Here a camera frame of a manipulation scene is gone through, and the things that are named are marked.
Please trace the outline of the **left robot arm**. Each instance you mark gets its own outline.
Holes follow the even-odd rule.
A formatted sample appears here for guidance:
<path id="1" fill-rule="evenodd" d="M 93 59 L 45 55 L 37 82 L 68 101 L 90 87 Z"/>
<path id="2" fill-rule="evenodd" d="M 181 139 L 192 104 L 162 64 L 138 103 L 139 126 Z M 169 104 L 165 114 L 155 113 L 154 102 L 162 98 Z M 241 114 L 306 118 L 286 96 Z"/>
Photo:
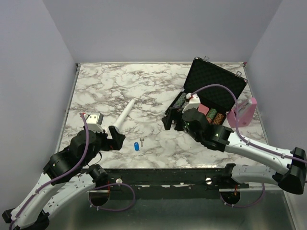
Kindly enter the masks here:
<path id="1" fill-rule="evenodd" d="M 107 185 L 108 175 L 99 164 L 86 169 L 88 178 L 75 181 L 72 178 L 101 151 L 122 148 L 125 135 L 114 126 L 110 126 L 109 131 L 111 138 L 104 130 L 94 132 L 85 127 L 71 139 L 69 146 L 52 155 L 26 199 L 18 207 L 3 212 L 2 217 L 9 229 L 44 230 L 56 209 L 82 193 Z"/>

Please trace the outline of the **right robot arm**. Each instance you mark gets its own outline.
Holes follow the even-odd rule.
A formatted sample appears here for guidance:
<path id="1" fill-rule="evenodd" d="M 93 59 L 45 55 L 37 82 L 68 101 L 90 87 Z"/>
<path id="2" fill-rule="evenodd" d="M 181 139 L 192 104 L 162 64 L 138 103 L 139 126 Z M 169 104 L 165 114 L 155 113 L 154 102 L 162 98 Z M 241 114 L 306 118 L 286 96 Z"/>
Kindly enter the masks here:
<path id="1" fill-rule="evenodd" d="M 223 186 L 257 182 L 277 185 L 295 195 L 303 194 L 307 175 L 307 156 L 303 149 L 281 149 L 254 141 L 231 128 L 210 123 L 196 108 L 185 112 L 170 109 L 162 122 L 166 130 L 175 124 L 176 131 L 187 132 L 210 150 L 237 154 L 260 163 L 259 166 L 235 165 L 232 171 L 221 175 Z"/>

